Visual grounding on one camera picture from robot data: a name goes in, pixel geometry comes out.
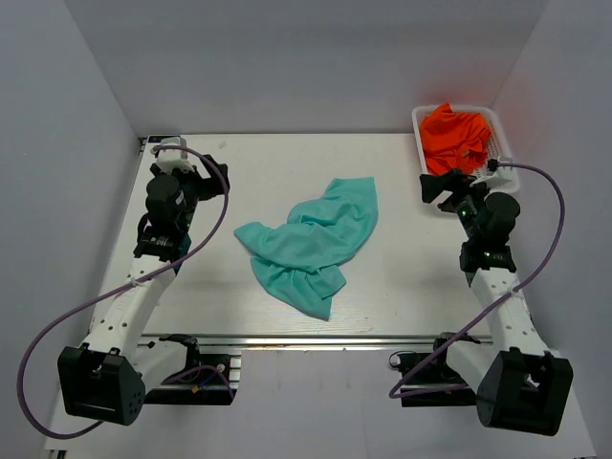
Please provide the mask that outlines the teal t-shirt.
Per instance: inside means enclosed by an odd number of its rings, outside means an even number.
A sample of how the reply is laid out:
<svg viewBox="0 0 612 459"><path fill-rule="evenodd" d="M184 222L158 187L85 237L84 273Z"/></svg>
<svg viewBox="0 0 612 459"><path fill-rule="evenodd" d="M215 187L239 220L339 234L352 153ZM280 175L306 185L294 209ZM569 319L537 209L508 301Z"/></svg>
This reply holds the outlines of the teal t-shirt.
<svg viewBox="0 0 612 459"><path fill-rule="evenodd" d="M336 178L319 198L297 204L284 224L251 222L233 234L269 295L327 321L333 296L346 284L340 266L357 254L378 218L374 178Z"/></svg>

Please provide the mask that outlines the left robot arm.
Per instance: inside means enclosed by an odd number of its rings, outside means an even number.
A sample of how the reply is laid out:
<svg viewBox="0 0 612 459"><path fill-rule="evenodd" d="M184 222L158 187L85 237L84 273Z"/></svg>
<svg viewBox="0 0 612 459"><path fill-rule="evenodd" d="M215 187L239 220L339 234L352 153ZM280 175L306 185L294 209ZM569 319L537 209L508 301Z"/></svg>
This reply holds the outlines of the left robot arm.
<svg viewBox="0 0 612 459"><path fill-rule="evenodd" d="M147 394L166 379L199 374L195 338L170 334L140 347L142 332L175 280L191 245L199 203L230 190L228 167L206 155L202 177L184 150L163 151L150 167L145 208L126 291L115 294L104 317L78 347L58 361L67 414L123 426L139 416Z"/></svg>

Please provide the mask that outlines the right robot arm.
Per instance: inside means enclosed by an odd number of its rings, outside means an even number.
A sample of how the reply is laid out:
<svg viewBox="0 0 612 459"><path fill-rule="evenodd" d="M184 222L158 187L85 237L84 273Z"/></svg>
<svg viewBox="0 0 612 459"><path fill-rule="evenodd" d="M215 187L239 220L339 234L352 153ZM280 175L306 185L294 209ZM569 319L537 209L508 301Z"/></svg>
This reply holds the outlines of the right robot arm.
<svg viewBox="0 0 612 459"><path fill-rule="evenodd" d="M423 366L456 373L459 386L473 391L483 426L556 435L574 372L540 337L521 293L509 246L519 203L458 169L423 174L420 184L426 204L447 194L438 207L456 215L467 235L460 269L482 307L474 322L487 321L492 337L484 344L470 336L469 326L443 334Z"/></svg>

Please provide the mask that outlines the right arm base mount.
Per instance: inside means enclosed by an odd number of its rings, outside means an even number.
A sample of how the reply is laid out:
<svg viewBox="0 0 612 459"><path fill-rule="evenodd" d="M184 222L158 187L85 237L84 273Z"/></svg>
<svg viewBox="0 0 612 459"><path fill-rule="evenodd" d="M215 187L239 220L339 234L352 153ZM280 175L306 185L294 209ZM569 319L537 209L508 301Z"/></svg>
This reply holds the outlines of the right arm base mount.
<svg viewBox="0 0 612 459"><path fill-rule="evenodd" d="M402 394L424 391L424 394L400 399L403 408L475 406L474 392L468 386L452 389L455 385L465 382L457 372L448 367L446 356L447 351L444 351L401 388ZM389 356L388 363L404 377L426 357L427 353L424 352L397 351Z"/></svg>

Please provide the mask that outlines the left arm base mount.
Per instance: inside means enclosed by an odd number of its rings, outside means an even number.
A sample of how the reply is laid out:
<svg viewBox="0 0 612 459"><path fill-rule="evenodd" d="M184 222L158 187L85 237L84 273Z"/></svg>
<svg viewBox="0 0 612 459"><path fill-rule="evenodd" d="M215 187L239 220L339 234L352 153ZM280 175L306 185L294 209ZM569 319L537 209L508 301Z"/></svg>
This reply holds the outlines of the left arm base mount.
<svg viewBox="0 0 612 459"><path fill-rule="evenodd" d="M195 337L172 334L138 346L134 367L146 404L229 406L237 395L238 354L203 347Z"/></svg>

